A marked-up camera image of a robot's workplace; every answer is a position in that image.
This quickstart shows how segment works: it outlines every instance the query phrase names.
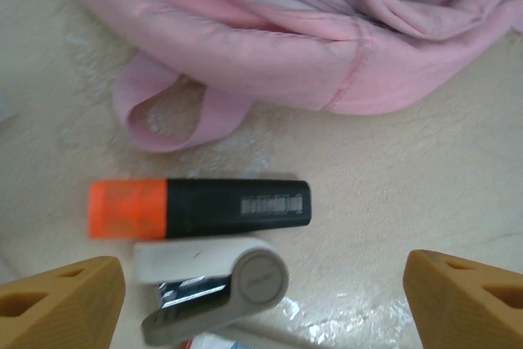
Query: yellow plastic piece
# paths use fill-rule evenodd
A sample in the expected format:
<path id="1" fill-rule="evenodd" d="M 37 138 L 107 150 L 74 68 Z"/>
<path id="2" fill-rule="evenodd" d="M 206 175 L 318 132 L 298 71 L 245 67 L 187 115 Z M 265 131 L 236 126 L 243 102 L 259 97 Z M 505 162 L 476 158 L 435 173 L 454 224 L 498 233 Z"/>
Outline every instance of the yellow plastic piece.
<path id="1" fill-rule="evenodd" d="M 404 287 L 425 349 L 523 348 L 523 275 L 418 250 Z"/>
<path id="2" fill-rule="evenodd" d="M 0 286 L 0 349 L 107 349 L 125 282 L 95 257 Z"/>

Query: pink bag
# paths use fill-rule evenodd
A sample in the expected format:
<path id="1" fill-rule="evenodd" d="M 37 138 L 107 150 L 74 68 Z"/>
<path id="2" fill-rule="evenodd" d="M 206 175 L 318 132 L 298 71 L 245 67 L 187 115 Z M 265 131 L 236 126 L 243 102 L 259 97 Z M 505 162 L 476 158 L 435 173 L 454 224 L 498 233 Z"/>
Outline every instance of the pink bag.
<path id="1" fill-rule="evenodd" d="M 233 132 L 255 100 L 380 114 L 412 105 L 523 16 L 523 0 L 83 0 L 143 52 L 114 107 L 143 149 Z M 140 103 L 188 74 L 207 84 L 188 141 L 133 122 Z"/>

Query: white stapler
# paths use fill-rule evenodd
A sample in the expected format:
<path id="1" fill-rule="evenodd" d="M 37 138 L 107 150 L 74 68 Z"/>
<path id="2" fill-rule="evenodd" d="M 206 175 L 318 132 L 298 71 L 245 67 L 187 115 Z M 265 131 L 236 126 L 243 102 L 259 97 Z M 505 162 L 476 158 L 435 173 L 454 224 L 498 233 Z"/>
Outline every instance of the white stapler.
<path id="1" fill-rule="evenodd" d="M 138 243 L 138 282 L 156 285 L 159 310 L 142 323 L 145 343 L 172 345 L 276 306 L 288 270 L 265 241 L 251 237 Z"/>

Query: highlighter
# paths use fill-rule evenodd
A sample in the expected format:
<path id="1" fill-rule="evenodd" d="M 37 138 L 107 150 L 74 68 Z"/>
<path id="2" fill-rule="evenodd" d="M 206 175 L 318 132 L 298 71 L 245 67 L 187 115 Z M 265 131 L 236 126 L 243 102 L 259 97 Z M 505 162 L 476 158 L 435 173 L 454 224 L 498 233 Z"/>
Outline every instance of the highlighter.
<path id="1" fill-rule="evenodd" d="M 310 222 L 311 189 L 305 181 L 96 181 L 89 200 L 92 239 L 234 235 Z"/>

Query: pink fabric loop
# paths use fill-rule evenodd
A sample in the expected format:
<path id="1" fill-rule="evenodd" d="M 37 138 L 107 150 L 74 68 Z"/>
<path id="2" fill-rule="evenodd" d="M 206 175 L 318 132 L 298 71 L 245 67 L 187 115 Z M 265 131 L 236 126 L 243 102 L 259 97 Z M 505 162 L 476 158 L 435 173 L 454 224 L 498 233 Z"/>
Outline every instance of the pink fabric loop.
<path id="1" fill-rule="evenodd" d="M 132 111 L 139 104 L 171 87 L 179 77 L 174 69 L 140 52 L 114 84 L 118 118 L 140 148 L 169 153 L 223 138 L 242 123 L 253 103 L 243 96 L 207 88 L 199 124 L 186 141 L 154 133 L 132 119 Z"/>

